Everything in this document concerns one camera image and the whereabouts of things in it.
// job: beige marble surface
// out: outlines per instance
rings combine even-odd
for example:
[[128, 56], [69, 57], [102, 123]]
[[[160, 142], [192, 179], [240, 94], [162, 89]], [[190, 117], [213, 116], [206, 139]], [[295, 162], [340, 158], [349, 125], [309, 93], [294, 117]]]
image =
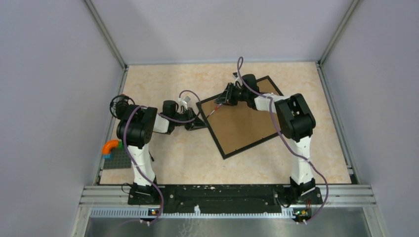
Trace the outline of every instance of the beige marble surface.
[[[184, 89], [196, 92], [201, 99], [221, 93], [235, 70], [236, 64], [130, 66], [124, 94], [138, 105], [161, 112], [163, 101], [177, 100]], [[312, 162], [329, 183], [350, 183], [314, 62], [245, 63], [242, 74], [249, 73], [256, 78], [269, 75], [285, 95], [304, 95], [317, 123], [311, 142]], [[197, 100], [189, 96], [190, 105], [198, 111]], [[171, 135], [154, 133], [150, 152], [159, 184], [276, 184], [289, 183], [291, 174], [292, 157], [279, 137], [223, 160], [207, 129], [177, 127]], [[315, 179], [323, 183], [317, 174]], [[101, 178], [101, 184], [132, 181], [131, 169], [104, 170]]]

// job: cardboard square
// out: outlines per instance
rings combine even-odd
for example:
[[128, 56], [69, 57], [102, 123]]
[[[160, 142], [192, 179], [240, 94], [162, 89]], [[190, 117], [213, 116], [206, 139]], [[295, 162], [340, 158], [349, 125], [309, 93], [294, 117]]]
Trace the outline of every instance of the cardboard square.
[[[262, 93], [283, 95], [269, 76], [258, 79], [257, 86]], [[215, 99], [219, 95], [205, 99], [197, 106], [223, 159], [278, 136], [269, 112], [253, 110], [243, 101], [237, 106], [223, 105], [207, 119], [217, 106]]]

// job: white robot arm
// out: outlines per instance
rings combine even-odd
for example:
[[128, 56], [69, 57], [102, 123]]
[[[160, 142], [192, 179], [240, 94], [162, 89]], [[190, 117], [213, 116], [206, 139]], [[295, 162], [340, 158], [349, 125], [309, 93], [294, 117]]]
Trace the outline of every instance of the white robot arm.
[[[269, 96], [273, 98], [273, 102], [280, 101], [280, 100], [286, 100], [289, 99], [289, 96], [281, 96], [281, 95], [275, 95], [273, 93], [271, 94], [264, 94], [264, 96]], [[270, 99], [262, 96], [258, 96], [254, 99], [254, 102], [256, 104], [256, 109], [258, 111], [269, 111], [269, 103]], [[275, 104], [272, 103], [272, 112], [276, 112]], [[291, 147], [291, 149], [307, 159], [310, 159], [310, 142], [311, 142], [311, 136], [306, 136], [303, 138], [300, 138], [300, 141], [297, 142], [293, 139], [286, 138], [288, 145]], [[311, 180], [314, 178], [313, 173], [311, 172], [311, 167], [308, 164], [307, 161], [303, 160], [302, 158], [296, 157], [292, 155], [293, 157], [293, 169], [291, 171], [291, 179], [295, 181], [297, 184], [306, 184], [310, 183]], [[312, 187], [311, 189], [304, 191], [301, 193], [301, 196], [314, 190], [315, 187]]]
[[[151, 140], [152, 132], [171, 134], [176, 126], [185, 126], [187, 130], [196, 130], [207, 127], [195, 114], [192, 108], [187, 107], [189, 97], [179, 98], [181, 112], [178, 113], [179, 105], [175, 101], [163, 102], [163, 112], [157, 115], [157, 109], [153, 107], [141, 108], [133, 116], [126, 131], [126, 144], [133, 160], [134, 184], [142, 190], [142, 194], [150, 191], [151, 183], [156, 182], [156, 175], [151, 167], [148, 143]], [[120, 119], [117, 127], [117, 137], [123, 139], [124, 130], [129, 116], [138, 106], [134, 101], [125, 95], [115, 97], [110, 105], [111, 114]], [[145, 179], [137, 167], [148, 179]]]
[[[235, 106], [239, 101], [245, 101], [254, 110], [276, 113], [281, 133], [285, 136], [291, 150], [297, 155], [310, 159], [310, 141], [316, 122], [303, 96], [301, 94], [280, 96], [272, 93], [262, 93], [262, 96], [258, 96], [243, 85], [237, 73], [234, 73], [233, 77], [235, 82], [228, 83], [215, 102]], [[261, 94], [254, 75], [244, 75], [242, 79], [253, 91]], [[309, 163], [302, 158], [292, 156], [293, 169], [290, 182], [295, 195], [299, 197], [315, 189], [315, 180]]]

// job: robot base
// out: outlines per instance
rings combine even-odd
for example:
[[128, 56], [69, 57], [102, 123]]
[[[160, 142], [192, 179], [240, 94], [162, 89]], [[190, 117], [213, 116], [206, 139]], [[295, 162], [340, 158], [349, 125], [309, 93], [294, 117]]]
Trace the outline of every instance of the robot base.
[[159, 204], [159, 193], [153, 186], [142, 186], [136, 183], [131, 185], [128, 196], [128, 205]]
[[290, 177], [290, 183], [291, 183], [291, 192], [295, 197], [304, 196], [308, 193], [312, 192], [314, 188], [316, 187], [316, 181], [314, 178], [310, 180], [310, 182], [307, 182], [305, 184], [297, 184], [292, 177]]
[[288, 206], [290, 204], [306, 204], [310, 200], [312, 204], [321, 204], [323, 202], [322, 193], [319, 187], [315, 187], [312, 191], [302, 195], [296, 196], [295, 190], [292, 186], [274, 189], [274, 195], [278, 198], [275, 199], [275, 204]]

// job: gray wall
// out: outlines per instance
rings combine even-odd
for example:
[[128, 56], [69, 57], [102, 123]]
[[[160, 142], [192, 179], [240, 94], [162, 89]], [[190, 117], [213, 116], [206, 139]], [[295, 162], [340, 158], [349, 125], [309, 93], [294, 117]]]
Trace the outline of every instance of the gray wall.
[[94, 0], [128, 64], [315, 61], [351, 0]]
[[81, 0], [0, 3], [0, 236], [68, 236], [122, 70]]
[[419, 1], [364, 1], [325, 70], [390, 236], [417, 236]]

